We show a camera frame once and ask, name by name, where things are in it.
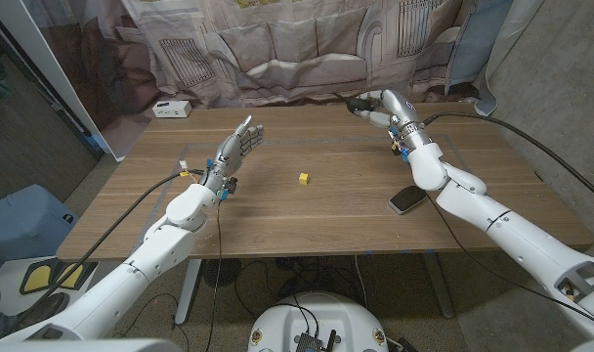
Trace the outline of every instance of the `phone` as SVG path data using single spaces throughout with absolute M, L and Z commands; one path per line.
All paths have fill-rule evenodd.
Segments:
M 421 202 L 427 197 L 427 193 L 416 186 L 408 186 L 399 191 L 394 197 L 388 200 L 388 204 L 397 211 L 398 214 L 403 215 L 408 212 L 414 205 Z

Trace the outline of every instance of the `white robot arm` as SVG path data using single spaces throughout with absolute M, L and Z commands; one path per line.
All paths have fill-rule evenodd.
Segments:
M 192 184 L 168 205 L 146 232 L 143 244 L 121 265 L 60 314 L 12 333 L 0 342 L 26 339 L 96 339 L 112 331 L 121 316 L 158 276 L 187 259 L 207 217 L 204 209 L 220 199 L 242 159 L 262 143 L 262 126 L 251 116 L 219 147 L 200 184 Z
M 414 182 L 426 191 L 442 189 L 436 199 L 442 209 L 484 231 L 542 284 L 547 295 L 594 318 L 594 257 L 569 248 L 486 196 L 486 184 L 478 177 L 440 161 L 443 153 L 401 94 L 391 90 L 368 92 L 349 100 L 347 106 L 378 127 L 395 128 L 397 134 L 391 135 L 407 154 Z M 374 111 L 379 107 L 392 115 Z M 594 339 L 592 320 L 560 307 L 584 334 Z

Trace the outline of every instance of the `yellow cube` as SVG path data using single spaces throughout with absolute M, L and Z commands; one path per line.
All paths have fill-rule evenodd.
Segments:
M 299 183 L 302 185 L 308 185 L 308 181 L 310 181 L 310 176 L 308 174 L 301 174 L 299 175 Z

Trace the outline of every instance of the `table top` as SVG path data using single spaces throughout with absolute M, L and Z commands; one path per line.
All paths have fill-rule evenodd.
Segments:
M 421 117 L 470 104 L 417 104 Z M 265 143 L 234 175 L 234 195 L 221 204 L 224 257 L 455 251 L 459 247 L 429 201 L 398 215 L 388 199 L 412 185 L 409 166 L 391 152 L 387 131 L 344 106 L 195 110 L 189 118 L 155 119 L 93 200 L 57 255 L 77 260 L 145 190 L 179 169 L 204 168 L 218 145 L 248 115 L 265 126 Z M 442 117 L 428 133 L 443 161 L 469 170 L 488 194 L 560 241 L 593 243 L 590 233 L 489 123 Z M 307 186 L 300 173 L 310 175 Z M 191 182 L 179 177 L 149 195 L 91 256 L 123 260 L 139 235 Z M 216 208 L 193 258 L 219 256 Z M 496 249 L 482 231 L 445 215 L 471 250 Z

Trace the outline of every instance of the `blue plastic box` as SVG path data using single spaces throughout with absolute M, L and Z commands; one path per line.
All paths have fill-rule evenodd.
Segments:
M 7 260 L 56 255 L 77 221 L 39 185 L 0 199 L 0 266 Z

